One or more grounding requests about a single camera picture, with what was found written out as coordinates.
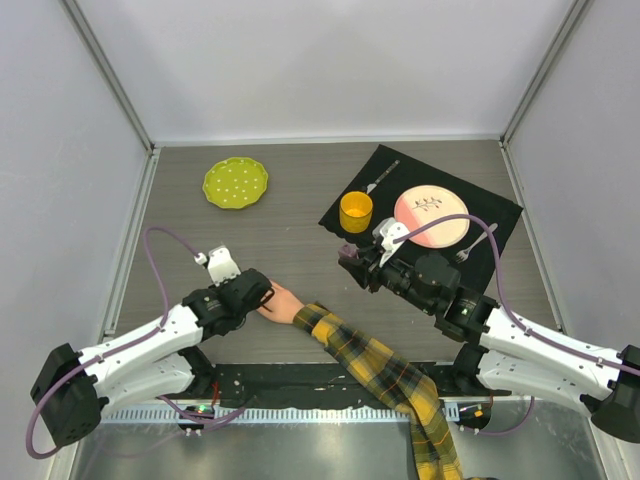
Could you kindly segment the purple nail polish bottle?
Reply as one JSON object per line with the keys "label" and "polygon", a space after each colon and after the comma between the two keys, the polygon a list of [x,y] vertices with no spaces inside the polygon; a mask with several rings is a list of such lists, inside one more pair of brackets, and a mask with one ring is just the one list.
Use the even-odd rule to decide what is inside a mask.
{"label": "purple nail polish bottle", "polygon": [[343,245],[338,254],[339,259],[342,261],[356,261],[359,259],[358,248],[352,244]]}

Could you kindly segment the white nail polish cap brush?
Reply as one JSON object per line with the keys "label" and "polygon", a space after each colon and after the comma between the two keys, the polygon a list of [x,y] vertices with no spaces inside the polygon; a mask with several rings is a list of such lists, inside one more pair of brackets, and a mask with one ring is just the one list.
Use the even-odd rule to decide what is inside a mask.
{"label": "white nail polish cap brush", "polygon": [[274,296],[275,296],[275,290],[273,287],[271,287],[262,298],[260,308],[268,312],[272,312],[272,309],[270,307],[270,302]]}

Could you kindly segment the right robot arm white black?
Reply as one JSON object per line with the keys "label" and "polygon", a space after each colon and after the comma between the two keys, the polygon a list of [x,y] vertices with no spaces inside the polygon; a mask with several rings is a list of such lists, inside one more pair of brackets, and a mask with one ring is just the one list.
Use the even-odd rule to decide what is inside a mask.
{"label": "right robot arm white black", "polygon": [[465,395],[509,392],[572,409],[601,431],[639,440],[639,350],[622,351],[569,337],[520,317],[496,300],[464,288],[441,255],[414,264],[378,247],[344,247],[339,264],[363,289],[386,288],[431,316],[463,347],[451,380]]}

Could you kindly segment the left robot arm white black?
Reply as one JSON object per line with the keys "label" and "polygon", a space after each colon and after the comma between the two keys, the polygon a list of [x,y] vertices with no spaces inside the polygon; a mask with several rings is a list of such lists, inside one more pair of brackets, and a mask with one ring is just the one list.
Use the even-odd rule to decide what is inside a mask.
{"label": "left robot arm white black", "polygon": [[200,344],[239,329],[272,294],[267,277],[248,269],[193,291],[166,315],[118,338],[82,350],[56,347],[30,391],[35,416],[61,449],[130,405],[166,395],[205,397],[216,371]]}

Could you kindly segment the yellow plaid sleeve forearm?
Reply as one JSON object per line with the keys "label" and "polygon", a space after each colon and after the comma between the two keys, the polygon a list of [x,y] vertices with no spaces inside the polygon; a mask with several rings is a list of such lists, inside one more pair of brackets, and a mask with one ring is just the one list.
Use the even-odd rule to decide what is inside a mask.
{"label": "yellow plaid sleeve forearm", "polygon": [[324,346],[347,372],[386,407],[410,420],[420,479],[461,479],[463,472],[435,383],[409,361],[319,305],[304,306],[296,327]]}

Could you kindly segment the mannequin hand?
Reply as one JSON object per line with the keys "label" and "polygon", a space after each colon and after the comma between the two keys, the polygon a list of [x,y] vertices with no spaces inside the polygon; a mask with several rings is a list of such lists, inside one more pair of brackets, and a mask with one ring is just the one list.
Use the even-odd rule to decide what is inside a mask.
{"label": "mannequin hand", "polygon": [[296,314],[304,308],[304,304],[291,291],[275,281],[271,281],[271,284],[275,290],[275,296],[270,302],[272,312],[260,307],[257,312],[271,322],[290,325]]}

